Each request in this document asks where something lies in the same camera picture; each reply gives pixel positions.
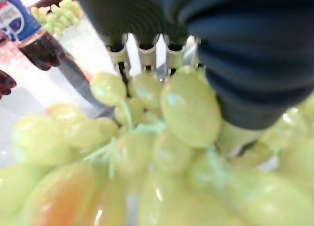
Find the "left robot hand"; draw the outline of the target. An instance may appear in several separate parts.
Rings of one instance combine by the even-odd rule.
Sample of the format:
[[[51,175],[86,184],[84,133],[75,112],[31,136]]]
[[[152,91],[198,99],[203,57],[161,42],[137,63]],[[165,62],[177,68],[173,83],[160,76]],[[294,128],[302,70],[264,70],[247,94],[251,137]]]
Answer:
[[[200,40],[222,110],[223,153],[254,143],[314,90],[314,0],[78,1],[113,52],[125,33],[146,46],[159,33],[174,48]]]

